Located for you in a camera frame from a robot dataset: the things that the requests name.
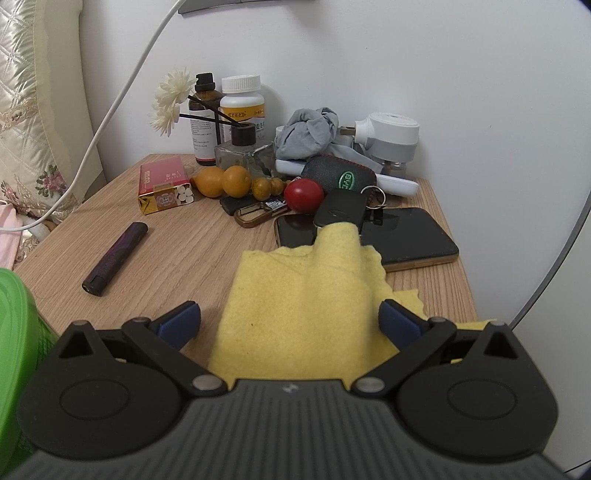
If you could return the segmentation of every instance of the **wooden nightstand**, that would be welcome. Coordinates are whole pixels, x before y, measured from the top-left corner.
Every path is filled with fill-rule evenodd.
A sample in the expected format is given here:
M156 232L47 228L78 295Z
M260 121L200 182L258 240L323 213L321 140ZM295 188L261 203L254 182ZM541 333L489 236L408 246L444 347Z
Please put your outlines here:
M149 155L142 162L168 155ZM189 175L200 167L192 155L183 161ZM96 329L118 328L135 316L156 318L186 300L198 302L202 327L185 353L207 362L217 324L232 285L240 254L246 249L276 248L273 222L243 229L217 200L196 201L144 216L137 202L139 164L131 167L78 208L22 263L16 273L33 293L37 308L58 333L70 322L89 320ZM437 199L426 180L419 194L402 207L427 210L449 233ZM81 284L92 267L131 222L150 228L103 297L93 297ZM429 316L455 322L477 320L460 260L387 275L394 290L419 289Z

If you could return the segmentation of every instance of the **green container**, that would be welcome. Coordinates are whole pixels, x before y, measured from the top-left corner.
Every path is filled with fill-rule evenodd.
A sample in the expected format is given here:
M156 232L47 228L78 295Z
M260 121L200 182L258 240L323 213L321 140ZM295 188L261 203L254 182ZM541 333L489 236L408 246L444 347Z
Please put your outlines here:
M56 340L31 292L17 275L0 268L0 476L33 452L18 427L18 397Z

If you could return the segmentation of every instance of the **glass diffuser bottle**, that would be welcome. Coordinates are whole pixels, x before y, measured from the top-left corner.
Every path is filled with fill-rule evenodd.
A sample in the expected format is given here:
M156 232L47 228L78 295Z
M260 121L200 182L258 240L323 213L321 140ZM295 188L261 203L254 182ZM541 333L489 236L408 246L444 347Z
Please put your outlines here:
M233 165L240 165L253 178L277 176L273 142L257 140L255 124L232 125L231 136L230 141L215 147L218 167L226 170Z

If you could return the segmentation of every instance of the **pink cloth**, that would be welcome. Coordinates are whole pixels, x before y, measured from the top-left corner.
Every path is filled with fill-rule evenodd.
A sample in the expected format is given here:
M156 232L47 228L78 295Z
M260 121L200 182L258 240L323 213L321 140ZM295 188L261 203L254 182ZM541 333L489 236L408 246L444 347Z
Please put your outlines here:
M0 227L16 228L22 226L12 205L0 205ZM20 232L0 232L0 268L12 270L21 242Z

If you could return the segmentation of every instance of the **crumpled gray fabric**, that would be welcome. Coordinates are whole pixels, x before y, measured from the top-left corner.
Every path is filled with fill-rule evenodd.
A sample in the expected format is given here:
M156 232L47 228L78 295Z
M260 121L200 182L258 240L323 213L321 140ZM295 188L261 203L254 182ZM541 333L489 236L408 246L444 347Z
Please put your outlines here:
M326 153L363 165L376 173L382 171L380 163L343 145L343 139L337 138L338 130L339 117L330 108L296 110L275 139L275 155L279 160L307 160Z
M338 127L339 117L330 108L296 110L277 138L277 158L305 160L324 153Z

